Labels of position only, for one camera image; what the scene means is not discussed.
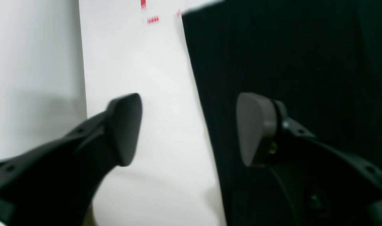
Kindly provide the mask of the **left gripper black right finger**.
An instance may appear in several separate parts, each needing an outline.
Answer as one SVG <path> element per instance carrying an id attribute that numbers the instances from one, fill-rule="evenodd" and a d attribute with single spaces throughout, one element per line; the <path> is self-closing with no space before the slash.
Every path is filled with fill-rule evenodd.
<path id="1" fill-rule="evenodd" d="M 382 170 L 336 149 L 287 115 L 285 105 L 255 93 L 236 103 L 242 160 L 269 167 L 298 226 L 382 226 Z"/>

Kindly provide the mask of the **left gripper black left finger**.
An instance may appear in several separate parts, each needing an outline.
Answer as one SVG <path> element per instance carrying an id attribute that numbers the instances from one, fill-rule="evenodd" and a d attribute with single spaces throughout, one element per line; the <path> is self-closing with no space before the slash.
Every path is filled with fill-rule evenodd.
<path id="1" fill-rule="evenodd" d="M 137 93 L 60 139 L 0 160 L 0 223 L 5 226 L 80 226 L 105 176 L 134 159 L 142 123 Z"/>

